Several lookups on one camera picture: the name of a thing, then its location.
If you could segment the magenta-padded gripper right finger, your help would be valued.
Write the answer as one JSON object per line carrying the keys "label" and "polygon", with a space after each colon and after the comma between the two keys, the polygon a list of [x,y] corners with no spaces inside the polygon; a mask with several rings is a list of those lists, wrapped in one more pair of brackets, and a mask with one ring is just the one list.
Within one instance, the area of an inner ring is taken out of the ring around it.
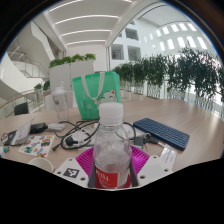
{"label": "magenta-padded gripper right finger", "polygon": [[157,155],[149,156],[132,146],[130,179],[133,187],[145,186],[172,173],[172,169],[168,168]]}

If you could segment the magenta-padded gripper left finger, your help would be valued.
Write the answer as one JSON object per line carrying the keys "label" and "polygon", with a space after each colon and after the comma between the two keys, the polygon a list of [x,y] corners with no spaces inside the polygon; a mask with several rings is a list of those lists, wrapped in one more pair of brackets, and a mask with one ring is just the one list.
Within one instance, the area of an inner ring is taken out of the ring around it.
{"label": "magenta-padded gripper left finger", "polygon": [[66,159],[54,172],[55,175],[84,188],[94,188],[96,183],[93,149],[76,158]]}

